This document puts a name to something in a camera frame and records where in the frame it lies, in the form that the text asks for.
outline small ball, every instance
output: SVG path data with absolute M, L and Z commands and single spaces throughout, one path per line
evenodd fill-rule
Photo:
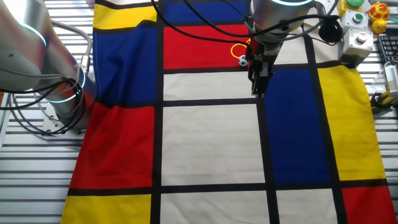
M 249 64 L 249 62 L 246 60 L 246 56 L 242 55 L 238 58 L 238 64 L 242 67 L 245 67 L 246 65 Z

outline colorful cloth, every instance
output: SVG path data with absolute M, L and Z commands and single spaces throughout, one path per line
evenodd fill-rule
M 247 33 L 221 0 L 191 2 Z M 231 39 L 157 3 L 184 31 Z M 368 93 L 336 47 L 286 42 L 253 98 L 233 44 L 165 27 L 150 2 L 97 0 L 93 38 L 97 100 L 62 223 L 397 223 Z

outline black cable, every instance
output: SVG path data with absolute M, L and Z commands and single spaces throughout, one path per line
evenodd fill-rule
M 336 45 L 337 44 L 337 42 L 335 42 L 334 44 L 329 44 L 328 42 L 326 42 L 326 41 L 323 41 L 323 40 L 321 40 L 321 39 L 318 39 L 318 38 L 315 38 L 315 37 L 311 37 L 311 39 L 313 39 L 313 40 L 317 40 L 317 41 L 319 41 L 319 42 L 322 42 L 322 43 L 324 43 L 324 44 L 327 44 L 327 45 L 329 45 L 329 46 L 334 46 L 334 45 Z
M 69 82 L 70 80 L 74 80 L 74 79 L 68 78 L 68 79 L 66 79 L 66 80 L 64 80 L 64 81 L 57 82 L 57 85 L 55 85 L 55 86 L 52 87 L 49 91 L 47 91 L 46 93 L 44 93 L 39 99 L 37 99 L 37 100 L 35 100 L 35 101 L 31 102 L 31 103 L 28 103 L 28 104 L 26 104 L 26 105 L 24 105 L 24 106 L 0 107 L 0 110 L 19 110 L 19 109 L 24 109 L 24 108 L 30 107 L 30 106 L 32 106 L 32 105 L 35 105 L 36 103 L 42 101 L 46 96 L 48 96 L 49 94 L 51 94 L 51 92 L 53 92 L 53 91 L 54 91 L 56 88 L 58 88 L 60 85 L 66 83 L 66 82 Z
M 77 91 L 76 91 L 77 93 L 78 93 L 79 91 L 83 92 L 83 90 L 81 89 L 81 86 L 80 86 L 80 85 L 77 85 L 76 88 L 77 88 Z M 16 100 L 15 95 L 12 94 L 12 97 L 13 97 L 13 100 L 14 100 L 14 104 L 18 107 L 18 102 L 17 102 L 17 100 Z M 34 126 L 32 123 L 30 123 L 30 122 L 25 118 L 25 116 L 22 114 L 22 111 L 21 111 L 21 110 L 18 110 L 18 113 L 19 113 L 19 115 L 21 116 L 21 118 L 22 118 L 27 124 L 29 124 L 30 127 L 34 128 L 34 129 L 36 129 L 36 130 L 38 130 L 39 132 L 33 131 L 33 130 L 29 129 L 28 127 L 26 127 L 25 125 L 23 125 L 21 121 L 19 121 L 19 119 L 17 118 L 17 116 L 16 116 L 14 110 L 11 110 L 11 113 L 12 113 L 12 115 L 14 116 L 14 118 L 16 119 L 16 121 L 17 121 L 25 130 L 27 130 L 27 131 L 29 131 L 29 132 L 31 132 L 31 133 L 33 133 L 33 134 L 42 134 L 42 135 L 48 135 L 48 136 L 52 136 L 53 134 L 64 134 L 64 133 L 66 133 L 67 131 L 71 130 L 74 126 L 76 126 L 76 124 L 78 124 L 78 122 L 79 122 L 79 121 L 82 119 L 82 117 L 84 116 L 84 113 L 85 113 L 85 110 L 86 110 L 86 101 L 85 101 L 84 95 L 82 95 L 81 97 L 83 97 L 83 99 L 82 99 L 82 100 L 83 100 L 83 103 L 82 103 L 83 109 L 82 109 L 82 111 L 81 111 L 80 117 L 68 128 L 68 126 L 69 126 L 69 125 L 72 123 L 72 121 L 76 118 L 76 115 L 77 115 L 77 113 L 78 113 L 78 110 L 75 110 L 74 114 L 72 115 L 72 117 L 70 118 L 70 120 L 69 120 L 69 122 L 68 122 L 67 124 L 65 124 L 62 128 L 60 128 L 60 129 L 58 129 L 58 130 L 56 130 L 56 131 L 52 131 L 52 132 L 47 132 L 47 131 L 44 131 L 44 130 L 42 130 L 42 129 L 36 127 L 36 126 Z
M 58 87 L 58 86 L 59 86 L 58 84 L 64 84 L 64 83 L 66 83 L 66 80 L 68 80 L 68 79 L 64 79 L 64 80 L 62 80 L 62 81 L 53 83 L 53 84 L 51 84 L 51 85 L 49 85 L 49 86 L 46 86 L 46 87 L 43 87 L 43 88 L 39 88 L 39 89 L 36 89 L 36 90 L 29 90 L 29 91 L 14 91 L 14 90 L 5 90 L 5 89 L 0 88 L 0 91 L 1 91 L 1 92 L 5 92 L 5 93 L 13 93 L 13 94 L 38 93 L 38 92 L 41 92 L 41 91 L 44 91 L 44 90 L 49 90 L 51 87 L 54 87 L 54 86 L 57 86 L 57 87 Z
M 165 19 L 165 17 L 160 13 L 159 9 L 157 8 L 155 0 L 150 0 L 150 1 L 152 3 L 153 7 L 155 8 L 155 11 L 156 11 L 157 15 L 160 17 L 160 19 L 166 25 L 168 25 L 170 28 L 172 28 L 173 30 L 175 30 L 175 31 L 177 31 L 177 32 L 179 32 L 179 33 L 181 33 L 183 35 L 186 35 L 186 36 L 189 36 L 189 37 L 192 37 L 192 38 L 195 38 L 195 39 L 200 39 L 200 40 L 209 40 L 209 41 L 222 42 L 222 43 L 243 44 L 243 45 L 245 45 L 248 48 L 248 50 L 251 50 L 251 46 L 248 43 L 244 42 L 244 41 L 240 41 L 240 40 L 223 40 L 223 39 L 216 39 L 216 38 L 211 38 L 211 37 L 201 37 L 201 36 L 193 35 L 193 34 L 185 32 L 185 31 L 182 31 L 182 30 L 176 28 L 175 26 L 173 26 L 171 23 L 169 23 Z
M 233 6 L 231 3 L 229 3 L 227 0 L 222 0 L 223 2 L 225 2 L 226 4 L 229 4 L 229 6 L 231 6 L 233 9 L 235 9 L 236 12 L 238 12 L 240 15 L 242 15 L 243 17 L 245 17 L 246 19 L 251 19 L 249 16 L 243 14 L 241 11 L 239 11 L 239 9 L 236 9 L 235 6 Z
M 206 20 L 198 11 L 196 11 L 196 9 L 193 8 L 193 6 L 188 2 L 188 0 L 183 0 L 183 1 L 191 9 L 191 11 L 193 13 L 195 13 L 203 22 L 205 22 L 206 24 L 208 24 L 210 27 L 212 27 L 213 29 L 217 30 L 218 32 L 220 32 L 222 34 L 230 35 L 231 37 L 255 37 L 257 35 L 265 34 L 267 32 L 270 32 L 270 31 L 274 30 L 274 29 L 279 29 L 279 28 L 281 28 L 283 26 L 287 26 L 287 25 L 289 25 L 289 24 L 291 24 L 293 22 L 301 21 L 301 20 L 304 20 L 304 19 L 315 19 L 315 18 L 318 18 L 318 19 L 330 20 L 330 19 L 338 18 L 338 17 L 331 17 L 331 16 L 323 16 L 323 15 L 305 15 L 305 16 L 299 16 L 299 17 L 296 17 L 294 19 L 289 19 L 287 21 L 281 22 L 281 23 L 276 24 L 276 25 L 274 25 L 272 27 L 263 29 L 260 32 L 253 32 L 251 34 L 235 34 L 235 33 L 231 33 L 231 32 L 228 32 L 228 31 L 225 31 L 223 29 L 218 28 L 217 26 L 212 24 L 210 21 Z

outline metal platform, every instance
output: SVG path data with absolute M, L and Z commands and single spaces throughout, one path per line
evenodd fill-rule
M 88 1 L 56 0 L 45 3 L 52 19 L 92 35 L 94 4 L 88 4 Z M 86 49 L 85 40 L 59 28 L 55 28 L 55 31 L 80 61 Z M 374 53 L 358 67 L 369 97 L 373 93 L 370 84 L 382 68 L 378 47 L 374 49 Z M 18 95 L 17 100 L 24 104 L 34 98 L 32 95 Z M 47 106 L 46 101 L 41 104 L 44 108 Z M 27 108 L 23 113 L 35 125 L 40 127 L 43 124 L 44 116 L 39 107 Z M 397 111 L 375 115 L 374 122 L 387 181 L 391 185 L 394 207 L 398 212 Z M 12 115 L 1 131 L 0 142 L 0 223 L 60 223 L 80 143 L 41 140 L 20 127 Z

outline yellow object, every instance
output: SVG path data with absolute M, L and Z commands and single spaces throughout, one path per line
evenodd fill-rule
M 352 10 L 352 11 L 356 11 L 356 12 L 362 12 L 363 8 L 362 8 L 362 6 L 359 6 L 359 7 L 350 6 L 347 3 L 347 0 L 339 0 L 338 3 L 337 3 L 338 15 L 340 17 L 343 16 L 344 13 L 346 13 L 347 10 Z
M 61 224 L 150 223 L 150 195 L 68 196 Z
M 234 54 L 234 52 L 233 52 L 234 47 L 236 47 L 236 46 L 243 46 L 244 48 L 246 48 L 246 45 L 244 45 L 244 44 L 235 44 L 235 45 L 233 45 L 233 46 L 231 47 L 231 55 L 232 55 L 232 57 L 238 59 L 239 57 L 236 56 L 236 55 Z
M 382 19 L 376 20 L 372 23 L 373 32 L 377 34 L 383 33 L 386 30 L 386 28 L 387 28 L 387 22 Z
M 111 9 L 95 4 L 93 27 L 98 29 L 122 29 L 137 26 L 140 22 L 156 22 L 156 11 L 153 6 L 135 7 L 132 9 Z
M 385 179 L 368 92 L 356 69 L 319 68 L 340 180 Z
M 390 18 L 390 9 L 384 3 L 377 2 L 371 6 L 369 10 L 369 17 L 371 18 L 372 22 L 382 19 L 388 20 Z

